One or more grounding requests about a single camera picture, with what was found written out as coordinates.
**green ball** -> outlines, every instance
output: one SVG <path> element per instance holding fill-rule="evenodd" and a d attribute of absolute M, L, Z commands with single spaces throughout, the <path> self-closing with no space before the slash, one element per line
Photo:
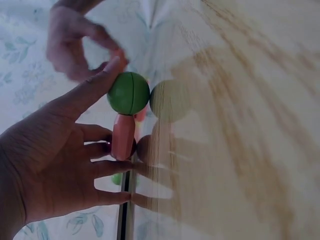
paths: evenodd
<path fill-rule="evenodd" d="M 150 89 L 147 81 L 134 72 L 118 75 L 106 95 L 111 107 L 119 114 L 134 115 L 147 105 Z"/>
<path fill-rule="evenodd" d="M 122 182 L 122 174 L 121 173 L 116 173 L 116 174 L 112 175 L 111 180 L 115 185 L 120 186 L 121 182 Z"/>

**blue floral pattern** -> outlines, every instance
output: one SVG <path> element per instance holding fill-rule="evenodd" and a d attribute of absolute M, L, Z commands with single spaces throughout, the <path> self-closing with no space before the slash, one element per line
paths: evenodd
<path fill-rule="evenodd" d="M 8 123 L 26 118 L 50 100 L 61 96 L 75 84 L 54 72 L 46 60 L 46 38 L 50 7 L 57 0 L 0 0 L 0 129 Z M 156 82 L 161 63 L 154 63 L 152 54 L 161 32 L 171 28 L 172 21 L 147 22 L 142 0 L 108 0 L 101 3 L 99 21 L 126 49 L 130 59 L 129 71 L 140 73 Z M 90 66 L 109 58 L 100 51 L 88 51 Z M 80 121 L 99 124 L 112 129 L 114 114 L 105 99 L 88 109 Z M 111 177 L 102 180 L 101 189 L 118 192 L 120 186 Z M 90 239 L 115 240 L 117 235 L 118 206 L 94 207 L 69 215 L 33 222 L 15 236 L 15 240 Z M 147 217 L 134 224 L 137 240 L 145 240 L 148 233 L 166 238 L 164 227 Z"/>

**red toy piece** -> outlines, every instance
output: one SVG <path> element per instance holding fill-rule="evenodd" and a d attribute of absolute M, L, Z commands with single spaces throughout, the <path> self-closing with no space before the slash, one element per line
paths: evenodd
<path fill-rule="evenodd" d="M 136 123 L 132 115 L 118 114 L 112 133 L 111 156 L 118 161 L 128 160 L 135 152 Z"/>

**wooden surface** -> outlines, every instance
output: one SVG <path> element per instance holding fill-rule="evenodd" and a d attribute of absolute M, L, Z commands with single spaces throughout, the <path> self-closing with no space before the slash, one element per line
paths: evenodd
<path fill-rule="evenodd" d="M 146 239 L 320 239 L 320 2 L 174 2 L 133 198 L 167 235 Z"/>

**finger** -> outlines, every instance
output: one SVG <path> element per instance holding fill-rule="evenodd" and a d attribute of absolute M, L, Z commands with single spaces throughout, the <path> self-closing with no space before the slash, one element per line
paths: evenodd
<path fill-rule="evenodd" d="M 130 161 L 95 161 L 91 164 L 91 174 L 94 179 L 125 173 L 133 168 Z"/>
<path fill-rule="evenodd" d="M 84 142 L 97 142 L 107 141 L 108 143 L 112 140 L 112 131 L 96 124 L 81 124 L 76 123 L 83 133 Z"/>
<path fill-rule="evenodd" d="M 90 71 L 91 72 L 91 76 L 97 75 L 98 73 L 102 72 L 107 65 L 108 65 L 108 62 L 105 61 L 105 62 L 101 63 L 100 66 L 97 67 L 96 69 L 92 69 Z"/>
<path fill-rule="evenodd" d="M 76 121 L 112 87 L 120 73 L 119 63 L 119 57 L 114 57 L 102 72 L 53 100 L 51 106 L 63 116 Z"/>
<path fill-rule="evenodd" d="M 75 31 L 79 32 L 83 36 L 89 37 L 92 41 L 96 42 L 103 48 L 113 51 L 119 49 L 117 42 L 112 39 L 103 26 L 82 17 L 75 27 Z"/>
<path fill-rule="evenodd" d="M 108 192 L 96 190 L 98 206 L 124 204 L 131 200 L 129 192 Z"/>
<path fill-rule="evenodd" d="M 106 142 L 91 143 L 84 146 L 90 159 L 99 159 L 111 153 L 111 144 Z"/>
<path fill-rule="evenodd" d="M 83 82 L 97 72 L 88 69 L 84 56 L 75 57 L 70 48 L 64 44 L 51 49 L 48 59 L 58 72 L 64 73 L 72 81 Z"/>

